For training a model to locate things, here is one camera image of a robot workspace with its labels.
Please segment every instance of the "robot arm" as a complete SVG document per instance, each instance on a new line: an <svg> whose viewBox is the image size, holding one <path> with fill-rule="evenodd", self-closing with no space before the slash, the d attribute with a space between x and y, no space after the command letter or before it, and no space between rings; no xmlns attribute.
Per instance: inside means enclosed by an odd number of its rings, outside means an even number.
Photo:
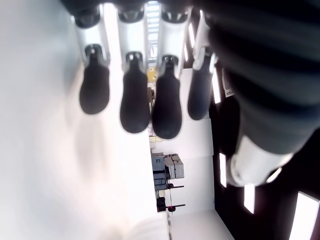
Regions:
<svg viewBox="0 0 320 240"><path fill-rule="evenodd" d="M103 14L101 2L62 2L73 15L86 66L80 104L85 113L96 114L108 104L108 66L112 61L106 41L109 33L98 21ZM234 186L270 181L271 174L278 173L320 125L320 37L318 25L313 22L319 9L304 1L290 8L281 2L246 2L160 1L158 80L152 113L153 129L159 137L171 139L179 133L179 78L187 26L195 5L204 14L193 52L188 113L200 120L208 110L217 56L241 109L238 148L227 164L228 182ZM118 9L125 73L120 119L124 129L138 133L147 127L150 118L146 2L112 3ZM88 31L95 31L98 41L88 39Z"/></svg>

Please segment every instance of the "fluorescent light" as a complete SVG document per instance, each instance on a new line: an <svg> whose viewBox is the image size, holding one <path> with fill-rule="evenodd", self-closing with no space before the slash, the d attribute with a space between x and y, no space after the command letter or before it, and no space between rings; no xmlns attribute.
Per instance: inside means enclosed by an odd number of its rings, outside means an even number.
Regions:
<svg viewBox="0 0 320 240"><path fill-rule="evenodd" d="M219 154L220 159L220 183L225 188L227 187L227 173L226 173L226 156L222 153Z"/></svg>
<svg viewBox="0 0 320 240"><path fill-rule="evenodd" d="M159 17L160 12L147 12L146 14L148 17Z"/></svg>
<svg viewBox="0 0 320 240"><path fill-rule="evenodd" d="M275 171L267 180L266 180L266 183L269 184L271 182L273 182L277 177L278 175L281 173L282 171L282 167L279 167L277 169L277 171Z"/></svg>
<svg viewBox="0 0 320 240"><path fill-rule="evenodd" d="M318 215L319 200L303 192L298 193L289 240L310 240Z"/></svg>
<svg viewBox="0 0 320 240"><path fill-rule="evenodd" d="M148 36L148 40L149 41L155 41L155 40L158 40L158 33L150 33L149 36Z"/></svg>
<svg viewBox="0 0 320 240"><path fill-rule="evenodd" d="M190 25L189 25L189 36L190 36L191 47L194 47L194 45L195 45L195 34L194 34L194 29L192 27L192 23L190 23Z"/></svg>
<svg viewBox="0 0 320 240"><path fill-rule="evenodd" d="M156 28L159 27L159 23L148 24L148 28Z"/></svg>
<svg viewBox="0 0 320 240"><path fill-rule="evenodd" d="M159 18L150 18L148 19L148 22L151 23L159 23L160 19Z"/></svg>
<svg viewBox="0 0 320 240"><path fill-rule="evenodd" d="M148 33L157 33L159 32L159 28L157 29L148 29Z"/></svg>
<svg viewBox="0 0 320 240"><path fill-rule="evenodd" d="M216 68L214 68L213 70L212 87L213 87L214 102L218 104L221 102L221 97L220 97L219 82L218 82L218 75L217 75Z"/></svg>
<svg viewBox="0 0 320 240"><path fill-rule="evenodd" d="M244 186L244 206L253 214L255 212L255 185Z"/></svg>
<svg viewBox="0 0 320 240"><path fill-rule="evenodd" d="M184 45L184 57L185 57L185 61L188 61L188 51L187 51L186 45Z"/></svg>
<svg viewBox="0 0 320 240"><path fill-rule="evenodd" d="M159 6L158 5L155 5L155 6L147 6L146 7L146 10L147 11L158 11L160 8L159 8Z"/></svg>

